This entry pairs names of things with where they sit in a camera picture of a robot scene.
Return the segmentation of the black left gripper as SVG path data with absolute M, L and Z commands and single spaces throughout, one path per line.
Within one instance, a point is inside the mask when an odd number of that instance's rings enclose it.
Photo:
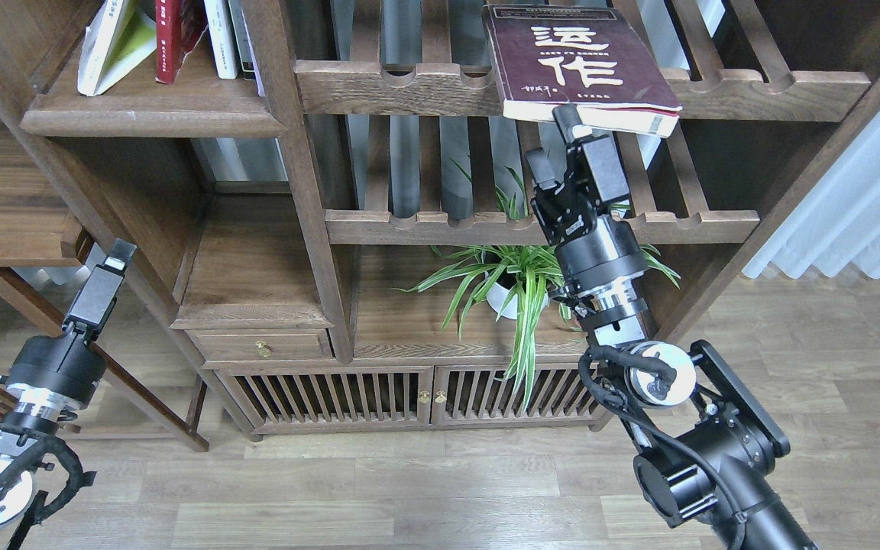
M 3 383 L 17 397 L 15 413 L 74 412 L 90 403 L 107 369 L 91 345 L 107 324 L 137 249 L 115 239 L 104 266 L 95 266 L 67 310 L 63 334 L 25 342 Z

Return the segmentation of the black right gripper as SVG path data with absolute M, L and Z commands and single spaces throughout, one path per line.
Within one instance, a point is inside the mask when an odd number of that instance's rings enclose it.
M 645 272 L 645 258 L 629 223 L 612 216 L 611 206 L 629 198 L 613 135 L 582 122 L 576 105 L 556 105 L 552 116 L 566 146 L 566 171 L 555 178 L 542 147 L 525 150 L 533 178 L 535 218 L 555 248 L 572 299 L 634 300 L 633 279 Z

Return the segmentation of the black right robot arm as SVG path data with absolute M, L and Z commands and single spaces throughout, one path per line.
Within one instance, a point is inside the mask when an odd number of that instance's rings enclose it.
M 789 439 L 709 342 L 601 341 L 602 328 L 646 311 L 633 289 L 645 255 L 631 225 L 613 214 L 631 197 L 614 136 L 590 128 L 576 105 L 552 114 L 565 140 L 565 177 L 538 147 L 525 154 L 533 212 L 562 275 L 549 296 L 586 333 L 577 372 L 638 450 L 632 466 L 643 497 L 671 528 L 696 519 L 730 549 L 816 548 L 767 481 Z

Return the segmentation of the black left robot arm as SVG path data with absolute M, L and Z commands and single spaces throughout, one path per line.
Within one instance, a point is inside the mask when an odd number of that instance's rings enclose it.
M 62 422 L 90 403 L 107 370 L 93 344 L 107 324 L 136 246 L 116 240 L 77 293 L 56 337 L 25 342 L 7 376 L 17 397 L 0 422 L 0 528 L 14 523 L 9 548 L 18 549 L 29 529 L 56 514 L 94 484 L 77 453 L 59 437 Z

